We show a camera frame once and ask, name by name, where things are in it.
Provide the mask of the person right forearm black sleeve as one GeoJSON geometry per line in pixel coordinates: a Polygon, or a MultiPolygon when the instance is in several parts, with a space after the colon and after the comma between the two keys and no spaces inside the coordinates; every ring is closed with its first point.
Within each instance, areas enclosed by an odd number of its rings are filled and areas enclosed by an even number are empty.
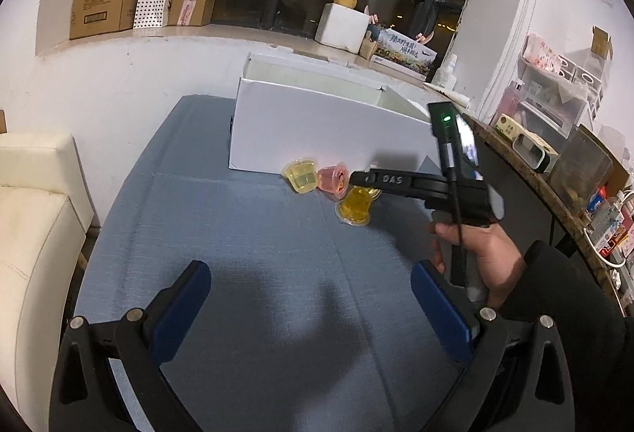
{"type": "Polygon", "coordinates": [[[578,431],[633,426],[633,320],[610,303],[572,261],[543,241],[521,254],[527,268],[500,311],[533,322],[548,315],[569,366],[578,431]]]}

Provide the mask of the person right hand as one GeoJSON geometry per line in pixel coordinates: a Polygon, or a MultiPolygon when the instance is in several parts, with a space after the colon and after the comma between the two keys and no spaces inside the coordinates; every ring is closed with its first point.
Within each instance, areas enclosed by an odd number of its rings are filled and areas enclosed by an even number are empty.
{"type": "Polygon", "coordinates": [[[483,284],[489,289],[488,305],[501,309],[519,282],[527,264],[516,244],[500,224],[474,227],[432,222],[430,232],[439,240],[452,245],[462,245],[477,259],[477,267],[483,284]]]}

